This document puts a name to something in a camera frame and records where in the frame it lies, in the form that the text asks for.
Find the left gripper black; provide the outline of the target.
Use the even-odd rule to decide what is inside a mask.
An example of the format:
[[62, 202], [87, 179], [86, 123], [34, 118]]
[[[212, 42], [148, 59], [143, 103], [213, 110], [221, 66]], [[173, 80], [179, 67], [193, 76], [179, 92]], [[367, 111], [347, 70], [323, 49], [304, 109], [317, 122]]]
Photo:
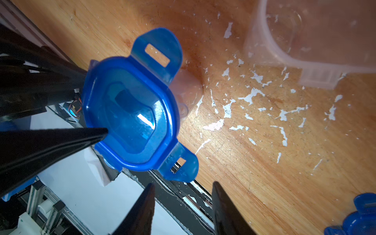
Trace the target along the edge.
[[[69, 102], [87, 72], [1, 26], [1, 120], [43, 113]], [[1, 196], [51, 165], [104, 140], [106, 128], [1, 132]]]

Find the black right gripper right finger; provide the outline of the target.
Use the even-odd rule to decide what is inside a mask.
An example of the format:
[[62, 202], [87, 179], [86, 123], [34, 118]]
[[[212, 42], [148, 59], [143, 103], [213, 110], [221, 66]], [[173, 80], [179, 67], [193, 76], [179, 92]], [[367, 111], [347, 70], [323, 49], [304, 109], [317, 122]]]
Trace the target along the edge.
[[212, 185], [212, 210], [215, 235], [255, 235], [223, 187]]

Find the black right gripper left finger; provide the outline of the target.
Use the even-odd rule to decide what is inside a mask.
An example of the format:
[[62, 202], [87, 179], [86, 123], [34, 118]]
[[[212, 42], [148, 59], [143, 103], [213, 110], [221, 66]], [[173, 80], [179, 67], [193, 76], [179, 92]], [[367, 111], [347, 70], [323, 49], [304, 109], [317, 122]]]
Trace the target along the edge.
[[155, 209], [155, 185], [149, 183], [113, 235], [150, 235]]

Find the clear plastic container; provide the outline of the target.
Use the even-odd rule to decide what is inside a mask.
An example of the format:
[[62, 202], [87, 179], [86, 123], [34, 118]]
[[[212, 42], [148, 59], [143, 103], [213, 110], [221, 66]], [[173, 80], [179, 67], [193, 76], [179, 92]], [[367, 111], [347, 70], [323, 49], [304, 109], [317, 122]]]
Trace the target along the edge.
[[375, 1], [258, 1], [250, 62], [302, 70], [304, 86], [333, 89], [343, 73], [376, 71]]
[[187, 118], [190, 112], [203, 97], [202, 84], [193, 74], [185, 69], [180, 69], [169, 89], [172, 91], [179, 109], [180, 120]]

